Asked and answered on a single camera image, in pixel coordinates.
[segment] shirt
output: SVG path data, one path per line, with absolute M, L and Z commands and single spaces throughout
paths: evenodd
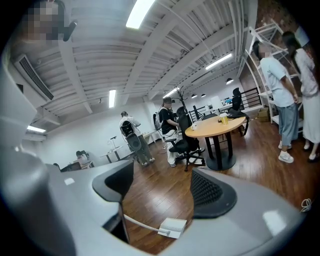
M 304 96 L 313 96 L 318 93 L 319 87 L 318 83 L 312 73 L 315 68 L 314 61 L 308 56 L 308 54 L 303 49 L 296 50 L 294 56 L 296 65 L 300 70 L 299 79 L 302 83 L 301 92 Z
M 174 113 L 164 107 L 159 112 L 159 121 L 160 123 L 162 122 L 162 134 L 167 134 L 171 130 L 177 130 L 177 128 L 174 125 L 169 124 L 167 120 L 174 121 Z
M 129 121 L 132 124 L 132 128 L 133 128 L 133 132 L 135 133 L 135 135 L 137 135 L 138 137 L 141 135 L 141 132 L 137 129 L 137 126 L 141 125 L 141 123 L 139 123 L 136 119 L 134 119 L 132 116 L 124 116 L 119 123 L 119 128 L 121 128 L 122 124 L 125 121 Z
M 277 107 L 288 107 L 295 103 L 291 92 L 280 81 L 284 76 L 289 78 L 287 69 L 274 57 L 263 58 L 260 64 L 266 85 L 272 91 L 274 104 Z

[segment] brick wall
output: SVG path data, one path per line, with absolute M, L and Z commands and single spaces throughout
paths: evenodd
M 278 1 L 276 0 L 258 0 L 258 9 L 257 9 L 257 19 L 256 19 L 256 24 L 255 28 L 262 27 L 264 24 L 270 24 L 272 22 L 272 19 L 279 25 L 279 27 L 285 32 L 285 31 L 292 31 L 295 32 L 299 24 L 296 22 L 294 17 L 288 12 L 288 10 L 282 6 Z M 272 43 L 285 48 L 285 45 L 282 42 L 282 38 L 280 33 L 276 33 Z M 314 57 L 314 51 L 310 44 L 308 43 L 303 47 L 303 49 L 311 56 Z M 255 59 L 255 63 L 258 65 L 259 61 L 256 58 L 256 56 L 252 53 L 253 58 Z M 289 64 L 287 61 L 289 60 L 289 57 L 286 56 L 286 58 L 282 58 L 280 62 L 288 69 L 289 74 L 295 74 L 296 71 L 292 68 L 292 66 Z M 258 74 L 257 69 L 254 67 L 253 63 L 251 62 L 251 59 L 248 57 L 247 58 L 249 65 L 251 66 L 254 75 L 257 79 L 258 85 L 260 88 L 263 88 L 260 76 Z M 256 87 L 255 82 L 253 80 L 253 77 L 248 69 L 246 67 L 243 69 L 240 77 L 240 82 L 242 83 L 243 89 L 244 90 L 249 90 L 254 87 Z M 294 87 L 296 88 L 298 94 L 300 94 L 300 87 L 301 83 L 298 78 L 294 78 L 292 80 Z

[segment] jeans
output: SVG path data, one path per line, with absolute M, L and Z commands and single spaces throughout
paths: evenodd
M 140 135 L 139 137 L 139 140 L 140 140 L 140 143 L 141 143 L 141 149 L 138 150 L 136 152 L 139 160 L 140 160 L 140 163 L 141 164 L 144 164 L 144 163 L 147 163 L 148 160 L 150 160 L 152 157 L 151 153 L 150 153 L 150 150 L 149 150 L 149 145 L 148 143 L 146 142 L 145 138 L 143 135 Z

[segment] long hair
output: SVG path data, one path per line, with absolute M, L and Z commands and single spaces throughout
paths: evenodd
M 282 34 L 282 40 L 288 49 L 289 57 L 294 65 L 295 69 L 300 74 L 301 73 L 300 69 L 298 68 L 297 62 L 295 60 L 295 56 L 297 54 L 297 49 L 301 48 L 300 43 L 297 41 L 295 34 L 291 31 L 284 32 Z

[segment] woman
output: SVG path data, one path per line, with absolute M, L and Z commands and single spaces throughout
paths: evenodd
M 304 150 L 311 150 L 310 142 L 313 143 L 308 162 L 318 162 L 320 159 L 317 149 L 320 143 L 320 92 L 315 78 L 315 63 L 301 48 L 295 34 L 287 31 L 283 33 L 282 40 L 286 45 L 289 56 L 299 74 L 302 83 L 302 103 L 303 103 L 303 137 L 305 138 Z

